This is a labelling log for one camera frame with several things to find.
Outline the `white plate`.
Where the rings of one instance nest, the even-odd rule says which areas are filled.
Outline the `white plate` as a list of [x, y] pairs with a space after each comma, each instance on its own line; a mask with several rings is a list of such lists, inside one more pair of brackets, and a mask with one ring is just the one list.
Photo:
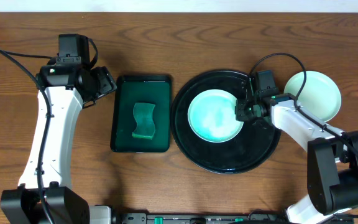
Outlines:
[[211, 89], [196, 95], [188, 108], [188, 122], [201, 139], [221, 143], [236, 137], [243, 122], [236, 119], [237, 98], [228, 91]]
[[319, 119], [328, 122], [341, 108], [341, 93], [332, 79], [323, 73], [306, 71], [306, 83], [298, 101]]

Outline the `white plate bottom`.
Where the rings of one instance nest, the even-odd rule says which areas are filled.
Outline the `white plate bottom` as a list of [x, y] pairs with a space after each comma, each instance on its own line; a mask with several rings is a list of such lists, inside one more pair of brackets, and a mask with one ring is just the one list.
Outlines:
[[341, 93], [332, 79], [323, 73], [306, 71], [306, 83], [298, 101], [319, 119], [328, 122], [341, 108]]

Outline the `green wavy sponge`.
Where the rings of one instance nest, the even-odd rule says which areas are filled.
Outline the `green wavy sponge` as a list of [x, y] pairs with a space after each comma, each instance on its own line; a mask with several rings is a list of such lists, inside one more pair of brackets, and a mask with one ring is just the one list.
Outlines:
[[153, 139], [156, 127], [153, 120], [155, 105], [151, 103], [135, 103], [133, 116], [136, 127], [132, 132], [132, 137], [137, 139]]

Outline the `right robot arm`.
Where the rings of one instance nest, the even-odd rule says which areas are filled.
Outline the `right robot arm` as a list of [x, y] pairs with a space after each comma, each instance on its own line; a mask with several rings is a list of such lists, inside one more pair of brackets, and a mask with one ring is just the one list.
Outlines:
[[348, 211], [358, 207], [358, 131], [328, 125], [289, 93], [236, 100], [235, 115], [238, 121], [268, 118], [306, 151], [308, 194], [287, 208], [290, 223], [354, 218]]

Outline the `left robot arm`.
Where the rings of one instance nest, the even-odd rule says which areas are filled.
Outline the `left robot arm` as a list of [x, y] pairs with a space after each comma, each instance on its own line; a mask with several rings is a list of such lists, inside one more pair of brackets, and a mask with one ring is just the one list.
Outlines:
[[116, 90], [106, 67], [45, 65], [34, 140], [18, 187], [3, 190], [1, 209], [10, 223], [114, 223], [107, 205], [90, 206], [72, 189], [70, 164], [76, 122], [89, 101]]

